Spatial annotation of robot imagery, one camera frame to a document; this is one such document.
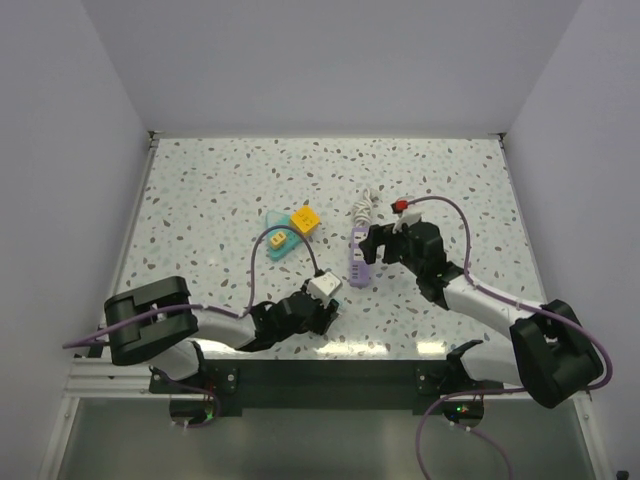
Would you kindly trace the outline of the teal triangular socket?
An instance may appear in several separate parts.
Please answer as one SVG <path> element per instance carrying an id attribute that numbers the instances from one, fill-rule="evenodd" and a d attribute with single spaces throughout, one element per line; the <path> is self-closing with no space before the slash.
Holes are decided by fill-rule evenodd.
<path id="1" fill-rule="evenodd" d="M 269 258 L 273 261 L 279 261 L 302 243 L 299 235 L 291 230 L 283 229 L 283 226 L 298 230 L 305 239 L 308 239 L 313 226 L 312 223 L 309 223 L 309 220 L 310 217 L 305 208 L 291 214 L 268 211 L 265 220 L 266 227 L 277 227 L 277 229 L 268 233 L 266 237 Z"/>

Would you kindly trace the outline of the teal small plug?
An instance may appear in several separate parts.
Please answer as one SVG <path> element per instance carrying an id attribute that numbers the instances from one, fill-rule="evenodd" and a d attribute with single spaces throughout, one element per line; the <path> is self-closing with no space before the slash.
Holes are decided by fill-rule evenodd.
<path id="1" fill-rule="evenodd" d="M 336 298 L 332 299 L 331 304 L 334 307 L 334 310 L 336 312 L 343 312 L 345 310 L 345 307 L 343 306 L 343 302 L 340 301 L 339 299 L 336 299 Z"/>

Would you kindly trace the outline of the yellow cube socket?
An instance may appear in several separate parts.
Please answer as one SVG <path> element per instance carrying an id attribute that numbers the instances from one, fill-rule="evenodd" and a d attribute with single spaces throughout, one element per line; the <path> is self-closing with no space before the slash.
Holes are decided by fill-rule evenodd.
<path id="1" fill-rule="evenodd" d="M 289 225 L 306 238 L 310 237 L 320 224 L 319 215 L 309 205 L 303 205 L 289 218 Z"/>

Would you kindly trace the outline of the yellow small plug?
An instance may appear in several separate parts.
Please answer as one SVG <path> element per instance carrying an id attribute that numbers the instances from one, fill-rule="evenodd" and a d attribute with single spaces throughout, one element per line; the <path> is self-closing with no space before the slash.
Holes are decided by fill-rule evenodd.
<path id="1" fill-rule="evenodd" d="M 275 231 L 270 237 L 270 247 L 273 250 L 282 248 L 287 242 L 287 234 L 283 230 Z"/>

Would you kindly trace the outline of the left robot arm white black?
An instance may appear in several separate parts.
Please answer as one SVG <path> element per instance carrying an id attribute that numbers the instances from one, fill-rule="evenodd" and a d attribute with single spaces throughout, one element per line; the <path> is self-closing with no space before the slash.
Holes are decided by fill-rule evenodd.
<path id="1" fill-rule="evenodd" d="M 186 280 L 180 276 L 117 294 L 104 304 L 111 361 L 116 366 L 147 363 L 165 373 L 185 392 L 200 390 L 207 368 L 199 339 L 235 351 L 261 352 L 294 336 L 318 336 L 338 317 L 336 294 L 342 281 L 327 271 L 274 303 L 249 308 L 252 324 L 199 319 L 197 310 L 227 314 L 219 307 L 191 304 Z"/>

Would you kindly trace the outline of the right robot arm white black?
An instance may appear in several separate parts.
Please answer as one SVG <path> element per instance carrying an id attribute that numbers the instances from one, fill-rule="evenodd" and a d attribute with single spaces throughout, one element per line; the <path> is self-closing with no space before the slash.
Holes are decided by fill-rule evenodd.
<path id="1" fill-rule="evenodd" d="M 373 225 L 358 247 L 367 264 L 401 264 L 426 300 L 509 340 L 503 349 L 469 341 L 452 351 L 445 369 L 452 390 L 466 393 L 479 382 L 493 381 L 519 386 L 538 404 L 554 408 L 604 374 L 593 341 L 567 303 L 537 305 L 482 286 L 448 259 L 437 226 L 422 221 Z"/>

